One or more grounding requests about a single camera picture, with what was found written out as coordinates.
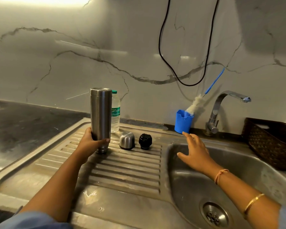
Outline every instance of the brown wicker basket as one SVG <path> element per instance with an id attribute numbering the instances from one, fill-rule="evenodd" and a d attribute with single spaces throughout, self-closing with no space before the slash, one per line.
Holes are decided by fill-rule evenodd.
<path id="1" fill-rule="evenodd" d="M 286 123 L 246 118 L 242 137 L 262 160 L 286 170 Z"/>

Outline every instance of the black bottle lid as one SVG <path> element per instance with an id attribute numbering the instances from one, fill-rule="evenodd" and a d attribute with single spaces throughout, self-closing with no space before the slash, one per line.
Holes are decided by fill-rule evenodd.
<path id="1" fill-rule="evenodd" d="M 139 144 L 141 145 L 141 149 L 148 150 L 152 143 L 153 139 L 152 136 L 149 134 L 144 133 L 139 138 Z"/>

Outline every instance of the faucet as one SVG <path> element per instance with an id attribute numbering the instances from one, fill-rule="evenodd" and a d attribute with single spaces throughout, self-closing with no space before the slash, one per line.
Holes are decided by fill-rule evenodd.
<path id="1" fill-rule="evenodd" d="M 215 104 L 213 106 L 213 110 L 210 116 L 210 119 L 208 122 L 206 122 L 206 131 L 205 134 L 210 136 L 211 134 L 216 134 L 218 133 L 218 122 L 216 121 L 217 118 L 217 114 L 221 105 L 222 100 L 226 97 L 226 96 L 232 96 L 236 99 L 239 99 L 241 102 L 244 103 L 248 103 L 251 102 L 250 97 L 248 96 L 244 96 L 242 94 L 236 93 L 236 92 L 232 92 L 232 91 L 224 91 L 222 92 L 216 99 Z"/>

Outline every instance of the blue cup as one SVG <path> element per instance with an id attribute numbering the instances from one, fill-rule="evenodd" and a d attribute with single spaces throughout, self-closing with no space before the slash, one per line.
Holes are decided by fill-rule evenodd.
<path id="1" fill-rule="evenodd" d="M 194 115 L 191 115 L 184 110 L 178 110 L 176 113 L 175 131 L 178 133 L 189 133 L 193 118 Z"/>

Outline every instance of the marble backsplash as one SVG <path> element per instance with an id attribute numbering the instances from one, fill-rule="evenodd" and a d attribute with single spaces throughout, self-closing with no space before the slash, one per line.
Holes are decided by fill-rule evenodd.
<path id="1" fill-rule="evenodd" d="M 168 0 L 0 0 L 0 99 L 89 111 L 89 88 L 118 91 L 121 116 L 174 124 L 223 67 L 193 126 L 216 97 L 222 132 L 245 117 L 286 121 L 286 0 L 220 0 L 206 77 L 176 82 L 158 53 Z M 162 53 L 184 83 L 202 76 L 216 0 L 172 0 Z"/>

